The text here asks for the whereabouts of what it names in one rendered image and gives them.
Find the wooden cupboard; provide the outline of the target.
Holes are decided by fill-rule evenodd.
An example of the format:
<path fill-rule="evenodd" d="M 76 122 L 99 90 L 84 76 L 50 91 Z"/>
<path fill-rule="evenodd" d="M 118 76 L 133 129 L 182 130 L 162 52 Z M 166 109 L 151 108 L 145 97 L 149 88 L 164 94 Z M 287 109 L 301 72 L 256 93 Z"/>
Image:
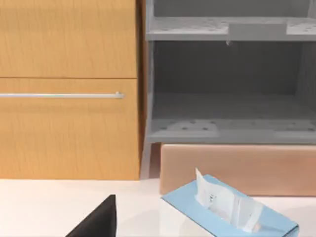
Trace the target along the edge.
<path fill-rule="evenodd" d="M 140 170 L 143 153 L 144 130 L 145 130 L 145 113 L 147 100 L 145 98 L 147 78 L 145 76 L 145 0 L 136 1 L 136 46 L 137 46 L 137 76 L 135 78 L 91 78 L 91 79 L 135 79 L 138 84 L 138 119 L 139 119 L 139 152 L 140 152 Z M 89 79 L 89 78 L 14 78 L 14 79 Z"/>

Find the grey pierced drawer inside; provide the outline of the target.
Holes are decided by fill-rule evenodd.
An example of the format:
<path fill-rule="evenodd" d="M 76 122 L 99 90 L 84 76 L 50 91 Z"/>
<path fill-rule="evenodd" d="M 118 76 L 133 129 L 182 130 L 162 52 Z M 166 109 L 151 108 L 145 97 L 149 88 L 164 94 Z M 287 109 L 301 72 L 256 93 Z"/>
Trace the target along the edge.
<path fill-rule="evenodd" d="M 146 0 L 147 143 L 316 144 L 316 0 Z"/>

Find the pale wooden drawer front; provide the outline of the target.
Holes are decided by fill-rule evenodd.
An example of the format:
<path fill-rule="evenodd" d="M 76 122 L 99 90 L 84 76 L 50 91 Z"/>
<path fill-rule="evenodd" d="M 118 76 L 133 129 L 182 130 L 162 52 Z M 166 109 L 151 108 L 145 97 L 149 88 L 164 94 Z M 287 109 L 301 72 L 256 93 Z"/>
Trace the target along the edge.
<path fill-rule="evenodd" d="M 197 168 L 251 196 L 316 197 L 316 145 L 163 144 L 160 157 L 161 194 Z"/>

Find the light blue tissue box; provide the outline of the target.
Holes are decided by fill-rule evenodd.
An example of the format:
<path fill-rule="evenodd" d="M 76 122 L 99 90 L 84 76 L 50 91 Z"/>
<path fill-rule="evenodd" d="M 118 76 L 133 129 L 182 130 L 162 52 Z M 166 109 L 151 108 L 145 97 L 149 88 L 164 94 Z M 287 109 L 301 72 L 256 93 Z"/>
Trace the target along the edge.
<path fill-rule="evenodd" d="M 235 194 L 242 197 L 250 197 L 209 174 L 202 176 L 208 182 L 229 188 Z M 299 225 L 296 222 L 264 204 L 258 221 L 258 231 L 247 233 L 232 226 L 215 213 L 200 205 L 195 198 L 196 194 L 197 182 L 195 179 L 163 195 L 162 199 L 214 237 L 298 237 Z"/>

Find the white tissue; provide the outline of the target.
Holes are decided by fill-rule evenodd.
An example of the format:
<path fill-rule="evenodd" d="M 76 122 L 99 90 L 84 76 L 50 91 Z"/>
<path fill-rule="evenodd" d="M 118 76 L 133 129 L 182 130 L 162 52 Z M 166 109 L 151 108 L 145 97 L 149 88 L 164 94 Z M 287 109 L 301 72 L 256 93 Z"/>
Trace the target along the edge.
<path fill-rule="evenodd" d="M 208 182 L 196 168 L 197 202 L 247 233 L 258 231 L 263 204 L 250 197 L 235 194 L 229 188 Z"/>

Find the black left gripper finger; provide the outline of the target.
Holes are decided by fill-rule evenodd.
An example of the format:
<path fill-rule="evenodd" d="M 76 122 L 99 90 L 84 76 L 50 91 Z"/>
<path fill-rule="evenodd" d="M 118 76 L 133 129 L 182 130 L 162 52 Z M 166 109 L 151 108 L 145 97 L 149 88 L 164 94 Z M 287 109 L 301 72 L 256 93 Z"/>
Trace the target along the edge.
<path fill-rule="evenodd" d="M 109 195 L 65 237 L 116 237 L 116 195 Z"/>

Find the plain wooden drawer front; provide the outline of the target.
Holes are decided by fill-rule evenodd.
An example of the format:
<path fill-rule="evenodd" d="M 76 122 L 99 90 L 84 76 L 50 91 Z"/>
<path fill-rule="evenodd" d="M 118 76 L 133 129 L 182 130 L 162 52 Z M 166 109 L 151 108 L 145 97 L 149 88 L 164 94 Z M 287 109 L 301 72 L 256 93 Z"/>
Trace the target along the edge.
<path fill-rule="evenodd" d="M 135 0 L 0 0 L 0 77 L 135 78 Z"/>

